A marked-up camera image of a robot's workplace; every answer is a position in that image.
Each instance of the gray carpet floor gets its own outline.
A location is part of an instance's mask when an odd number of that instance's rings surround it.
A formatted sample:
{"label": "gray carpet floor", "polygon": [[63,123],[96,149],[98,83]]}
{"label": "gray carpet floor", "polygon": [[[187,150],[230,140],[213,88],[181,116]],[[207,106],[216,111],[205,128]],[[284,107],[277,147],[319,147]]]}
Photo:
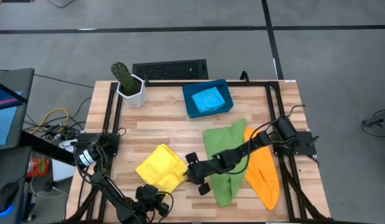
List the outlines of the gray carpet floor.
{"label": "gray carpet floor", "polygon": [[[52,0],[63,5],[66,0]],[[268,0],[274,26],[385,25],[385,0]],[[171,26],[265,26],[259,0],[45,0],[1,4],[0,30]],[[316,143],[333,218],[385,223],[385,138],[364,134],[361,120],[385,109],[385,30],[275,31],[285,79],[298,82]],[[112,80],[110,65],[207,60],[209,79],[276,79],[267,31],[0,35],[0,69],[94,85]],[[92,90],[35,77],[27,112],[74,114]],[[84,121],[89,102],[75,118]],[[374,131],[385,135],[382,130]],[[36,178],[41,190],[47,178]],[[59,185],[69,191],[70,181]],[[61,220],[66,197],[39,198],[33,223]]]}

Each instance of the blue bowl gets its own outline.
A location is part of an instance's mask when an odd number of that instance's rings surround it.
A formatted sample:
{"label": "blue bowl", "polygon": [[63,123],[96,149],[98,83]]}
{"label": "blue bowl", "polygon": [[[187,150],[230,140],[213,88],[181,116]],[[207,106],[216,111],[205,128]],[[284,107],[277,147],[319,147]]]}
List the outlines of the blue bowl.
{"label": "blue bowl", "polygon": [[[193,94],[199,93],[200,91],[203,91],[212,87],[216,87],[219,93],[222,95],[224,100],[224,106],[216,110],[205,111],[200,113],[198,111],[197,106],[194,103],[192,96]],[[227,82],[224,79],[185,85],[183,86],[183,95],[184,95],[184,100],[186,102],[187,114],[190,118],[199,118],[202,116],[208,116],[212,114],[225,113],[225,112],[228,112],[234,105],[232,103],[229,87],[227,86]]]}

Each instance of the computer mouse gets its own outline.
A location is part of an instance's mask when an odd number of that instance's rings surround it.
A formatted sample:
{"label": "computer mouse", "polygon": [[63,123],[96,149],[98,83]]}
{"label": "computer mouse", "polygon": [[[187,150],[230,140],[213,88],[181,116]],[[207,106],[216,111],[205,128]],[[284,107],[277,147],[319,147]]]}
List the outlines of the computer mouse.
{"label": "computer mouse", "polygon": [[18,192],[18,184],[10,182],[0,189],[0,213],[5,212],[11,205]]}

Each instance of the white hexagonal pot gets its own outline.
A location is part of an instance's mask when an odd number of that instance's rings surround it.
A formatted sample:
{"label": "white hexagonal pot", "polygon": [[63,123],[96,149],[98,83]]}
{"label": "white hexagonal pot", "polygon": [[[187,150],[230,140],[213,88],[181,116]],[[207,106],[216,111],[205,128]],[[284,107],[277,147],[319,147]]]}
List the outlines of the white hexagonal pot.
{"label": "white hexagonal pot", "polygon": [[120,91],[121,90],[120,83],[118,83],[118,89],[116,91],[118,92],[118,94],[120,96],[122,96],[122,98],[125,100],[126,104],[129,107],[139,108],[139,107],[143,106],[144,102],[147,100],[147,94],[145,92],[144,80],[138,78],[137,76],[135,76],[133,74],[131,74],[131,76],[141,83],[140,92],[138,92],[134,95],[131,95],[131,96],[126,96]]}

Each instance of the yellow cable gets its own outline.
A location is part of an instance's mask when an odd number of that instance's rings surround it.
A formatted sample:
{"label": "yellow cable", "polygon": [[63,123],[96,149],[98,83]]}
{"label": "yellow cable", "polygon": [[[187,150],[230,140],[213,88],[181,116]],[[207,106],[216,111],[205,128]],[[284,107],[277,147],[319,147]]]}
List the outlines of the yellow cable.
{"label": "yellow cable", "polygon": [[[50,111],[48,114],[46,114],[43,118],[43,120],[40,122],[39,126],[36,127],[33,131],[31,131],[29,134],[34,134],[41,126],[42,124],[44,124],[44,122],[46,121],[46,119],[52,114],[52,113],[55,113],[57,111],[64,111],[66,114],[67,114],[67,120],[65,121],[65,124],[64,126],[66,126],[68,124],[68,121],[69,121],[69,114],[68,114],[68,111],[66,109],[63,109],[63,108],[58,108],[58,109],[55,109],[55,110],[52,110]],[[62,127],[59,131],[59,133],[61,133],[62,131],[64,130],[64,127]]]}

